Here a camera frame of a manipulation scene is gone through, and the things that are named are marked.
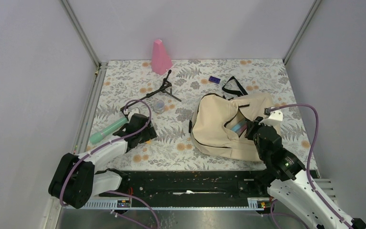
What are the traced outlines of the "clear jar of clips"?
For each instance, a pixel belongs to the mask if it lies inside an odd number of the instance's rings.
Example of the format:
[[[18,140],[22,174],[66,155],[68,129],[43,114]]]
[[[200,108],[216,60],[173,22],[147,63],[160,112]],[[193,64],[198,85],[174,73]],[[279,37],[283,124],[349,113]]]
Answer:
[[[164,112],[165,103],[163,100],[156,100],[153,102],[153,110],[157,114],[162,114]]]

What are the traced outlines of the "pink highlighter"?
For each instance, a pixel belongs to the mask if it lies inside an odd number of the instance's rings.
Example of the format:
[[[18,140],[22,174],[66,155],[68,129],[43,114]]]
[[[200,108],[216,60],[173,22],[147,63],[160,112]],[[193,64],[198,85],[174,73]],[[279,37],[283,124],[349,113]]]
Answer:
[[[247,129],[246,125],[243,125],[242,127],[240,127],[240,129],[237,131],[238,135],[241,135],[245,130]]]

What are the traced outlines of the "cream canvas backpack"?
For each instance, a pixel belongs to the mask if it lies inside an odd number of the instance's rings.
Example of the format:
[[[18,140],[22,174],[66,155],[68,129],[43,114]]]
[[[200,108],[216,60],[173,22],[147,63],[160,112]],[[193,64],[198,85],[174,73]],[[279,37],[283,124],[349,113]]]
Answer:
[[[233,95],[231,99],[216,93],[204,95],[189,122],[189,132],[194,146],[203,154],[235,160],[260,162],[255,144],[234,127],[242,120],[253,121],[264,117],[265,108],[274,106],[269,93],[248,94],[235,77],[238,90],[222,90]]]

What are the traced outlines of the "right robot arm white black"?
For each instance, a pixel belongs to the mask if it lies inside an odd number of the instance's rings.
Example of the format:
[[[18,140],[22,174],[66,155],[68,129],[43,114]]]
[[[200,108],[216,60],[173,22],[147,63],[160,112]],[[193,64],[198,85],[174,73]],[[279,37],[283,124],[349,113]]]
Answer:
[[[255,144],[266,169],[255,178],[256,194],[268,194],[284,204],[308,229],[365,229],[366,223],[353,218],[317,185],[303,162],[283,147],[282,138],[263,118],[246,121],[245,138]]]

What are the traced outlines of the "purple small block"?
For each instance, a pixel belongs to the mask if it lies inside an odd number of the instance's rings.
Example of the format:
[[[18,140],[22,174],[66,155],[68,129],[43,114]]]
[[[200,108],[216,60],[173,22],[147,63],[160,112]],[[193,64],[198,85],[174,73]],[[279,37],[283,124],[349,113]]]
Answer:
[[[215,84],[219,84],[221,82],[220,78],[214,77],[214,76],[210,76],[209,77],[209,82],[215,83]]]

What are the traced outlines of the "mint green tube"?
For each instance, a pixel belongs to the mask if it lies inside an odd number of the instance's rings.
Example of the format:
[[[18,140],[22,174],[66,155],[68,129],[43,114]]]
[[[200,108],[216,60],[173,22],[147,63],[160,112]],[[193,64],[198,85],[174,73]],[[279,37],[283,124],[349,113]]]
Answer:
[[[102,141],[106,136],[114,133],[116,130],[120,129],[124,124],[128,123],[128,119],[126,117],[123,117],[114,123],[110,124],[106,128],[94,133],[90,136],[89,142],[91,144],[97,144],[100,141]]]

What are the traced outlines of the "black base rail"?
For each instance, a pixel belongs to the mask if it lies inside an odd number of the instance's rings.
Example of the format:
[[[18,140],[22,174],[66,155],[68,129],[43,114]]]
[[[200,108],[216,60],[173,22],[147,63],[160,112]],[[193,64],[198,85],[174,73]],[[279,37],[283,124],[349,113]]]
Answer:
[[[268,199],[255,178],[262,171],[125,171],[116,194],[141,198],[152,208],[247,207],[248,198]]]

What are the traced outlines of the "black folding tripod stand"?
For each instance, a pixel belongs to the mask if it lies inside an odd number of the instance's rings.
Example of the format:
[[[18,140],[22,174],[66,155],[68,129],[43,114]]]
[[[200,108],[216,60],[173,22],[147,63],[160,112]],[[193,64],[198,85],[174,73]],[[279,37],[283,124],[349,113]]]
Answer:
[[[156,95],[157,93],[167,94],[170,97],[172,97],[173,99],[177,100],[178,102],[182,102],[182,100],[180,98],[173,95],[173,84],[168,80],[171,73],[172,73],[172,70],[169,69],[167,72],[167,75],[163,78],[161,86],[157,90],[147,93],[146,96],[144,96],[140,99],[131,100],[131,101],[127,102],[126,105],[124,105],[123,107],[120,108],[120,111],[124,114],[124,112],[132,105],[135,105],[140,101],[143,102],[145,99],[151,98],[152,96]]]

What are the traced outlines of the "pink cone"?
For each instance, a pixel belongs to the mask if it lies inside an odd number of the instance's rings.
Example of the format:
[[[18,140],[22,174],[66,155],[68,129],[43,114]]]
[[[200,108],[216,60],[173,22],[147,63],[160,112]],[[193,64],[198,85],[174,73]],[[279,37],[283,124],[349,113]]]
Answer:
[[[173,66],[172,60],[160,39],[156,39],[152,46],[152,71],[163,75]]]

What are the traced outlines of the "blue highlighter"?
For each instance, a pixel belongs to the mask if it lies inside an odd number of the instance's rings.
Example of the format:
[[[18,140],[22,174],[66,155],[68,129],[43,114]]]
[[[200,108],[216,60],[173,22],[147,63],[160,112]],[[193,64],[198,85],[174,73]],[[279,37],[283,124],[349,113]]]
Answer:
[[[231,128],[232,131],[234,131],[235,133],[237,133],[237,131],[240,129],[240,127],[242,127],[243,125],[246,125],[246,121],[243,120],[239,123],[237,123],[234,127]]]

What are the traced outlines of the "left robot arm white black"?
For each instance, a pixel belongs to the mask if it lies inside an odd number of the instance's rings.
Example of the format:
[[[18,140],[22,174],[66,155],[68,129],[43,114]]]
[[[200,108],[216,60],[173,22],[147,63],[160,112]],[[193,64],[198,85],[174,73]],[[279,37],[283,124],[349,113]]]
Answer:
[[[137,145],[157,136],[150,117],[135,113],[108,142],[79,155],[66,153],[60,159],[48,193],[76,209],[91,197],[112,191],[117,196],[128,192],[126,175],[117,169],[102,167]]]

